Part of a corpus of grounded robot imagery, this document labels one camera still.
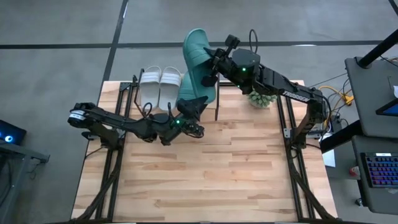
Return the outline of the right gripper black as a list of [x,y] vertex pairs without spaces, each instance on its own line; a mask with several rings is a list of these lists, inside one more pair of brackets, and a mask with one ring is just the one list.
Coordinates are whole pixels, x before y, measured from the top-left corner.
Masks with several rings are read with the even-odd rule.
[[[229,56],[223,49],[203,48],[210,57],[210,63],[216,64],[218,73],[234,84],[251,84],[259,70],[261,57],[248,49],[237,49]],[[215,86],[217,75],[202,78],[204,87]]]

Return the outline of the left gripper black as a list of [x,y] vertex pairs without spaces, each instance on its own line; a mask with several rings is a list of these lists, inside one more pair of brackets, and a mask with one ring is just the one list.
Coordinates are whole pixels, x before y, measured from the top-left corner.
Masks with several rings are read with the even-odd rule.
[[194,99],[194,106],[190,112],[191,118],[184,115],[177,117],[170,117],[165,123],[155,123],[155,131],[163,146],[170,146],[171,142],[180,134],[185,134],[192,138],[202,138],[204,136],[205,128],[198,124],[201,116],[201,107],[206,105],[207,96],[201,96]]

